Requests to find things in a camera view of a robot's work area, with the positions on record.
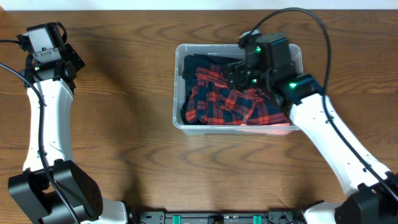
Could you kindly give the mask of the red plaid flannel shirt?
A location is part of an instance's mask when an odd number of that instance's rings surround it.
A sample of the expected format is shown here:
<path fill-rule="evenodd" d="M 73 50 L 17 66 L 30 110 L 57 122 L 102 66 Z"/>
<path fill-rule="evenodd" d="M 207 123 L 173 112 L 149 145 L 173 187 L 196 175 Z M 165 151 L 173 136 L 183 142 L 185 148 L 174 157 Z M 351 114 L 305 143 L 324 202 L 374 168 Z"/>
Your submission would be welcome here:
<path fill-rule="evenodd" d="M 289 119 L 255 89 L 230 90 L 221 66 L 198 67 L 184 117 L 188 124 L 267 126 Z"/>

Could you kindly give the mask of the dark garment with tape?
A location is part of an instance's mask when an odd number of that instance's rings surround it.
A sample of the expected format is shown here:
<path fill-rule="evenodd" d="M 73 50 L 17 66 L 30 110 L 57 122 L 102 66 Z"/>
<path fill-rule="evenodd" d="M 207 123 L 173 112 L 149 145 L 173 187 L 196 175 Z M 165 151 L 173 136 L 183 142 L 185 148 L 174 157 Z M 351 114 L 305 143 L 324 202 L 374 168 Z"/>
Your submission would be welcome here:
<path fill-rule="evenodd" d="M 197 77 L 196 72 L 197 68 L 203 67 L 210 69 L 212 65 L 220 65 L 221 71 L 225 71 L 227 69 L 227 64 L 238 62 L 237 58 L 230 57 L 220 57 L 214 55 L 203 55 L 203 54 L 194 54 L 187 55 L 184 58 L 184 69 L 182 78 L 185 80 L 185 91 L 187 95 L 192 94 L 192 89 L 196 84 Z"/>

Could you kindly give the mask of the pink garment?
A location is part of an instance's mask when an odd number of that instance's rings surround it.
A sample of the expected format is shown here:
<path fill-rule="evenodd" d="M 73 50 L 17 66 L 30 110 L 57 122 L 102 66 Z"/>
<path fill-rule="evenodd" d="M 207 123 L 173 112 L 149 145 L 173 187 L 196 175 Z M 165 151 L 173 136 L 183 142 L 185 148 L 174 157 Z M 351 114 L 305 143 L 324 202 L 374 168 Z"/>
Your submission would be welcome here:
<path fill-rule="evenodd" d="M 289 123 L 280 123 L 263 126 L 247 126 L 246 124 L 240 125 L 241 131 L 246 133 L 256 134 L 269 134 L 269 135 L 286 135 L 292 132 L 289 129 Z"/>

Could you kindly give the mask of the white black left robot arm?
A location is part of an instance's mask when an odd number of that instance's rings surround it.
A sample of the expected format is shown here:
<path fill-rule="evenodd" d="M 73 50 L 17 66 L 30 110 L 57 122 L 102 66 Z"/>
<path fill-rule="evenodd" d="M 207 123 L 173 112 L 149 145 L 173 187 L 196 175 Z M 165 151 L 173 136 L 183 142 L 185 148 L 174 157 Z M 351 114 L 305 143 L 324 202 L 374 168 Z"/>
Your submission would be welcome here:
<path fill-rule="evenodd" d="M 22 79 L 30 101 L 30 143 L 22 173 L 9 178 L 11 197 L 32 223 L 130 223 L 126 204 L 102 196 L 73 158 L 70 108 L 84 62 L 70 44 L 28 51 Z"/>

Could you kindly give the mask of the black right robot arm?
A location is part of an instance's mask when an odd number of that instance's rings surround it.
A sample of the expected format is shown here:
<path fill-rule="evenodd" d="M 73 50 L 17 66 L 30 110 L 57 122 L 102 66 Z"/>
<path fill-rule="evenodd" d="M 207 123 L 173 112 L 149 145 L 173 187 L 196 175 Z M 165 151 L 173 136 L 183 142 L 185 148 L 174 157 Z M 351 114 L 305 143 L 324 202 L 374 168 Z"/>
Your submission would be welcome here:
<path fill-rule="evenodd" d="M 254 30 L 238 44 L 245 58 L 228 65 L 228 86 L 265 94 L 316 146 L 346 196 L 342 203 L 309 205 L 300 211 L 300 221 L 397 223 L 397 175 L 360 143 L 316 79 L 297 69 L 288 38 Z"/>

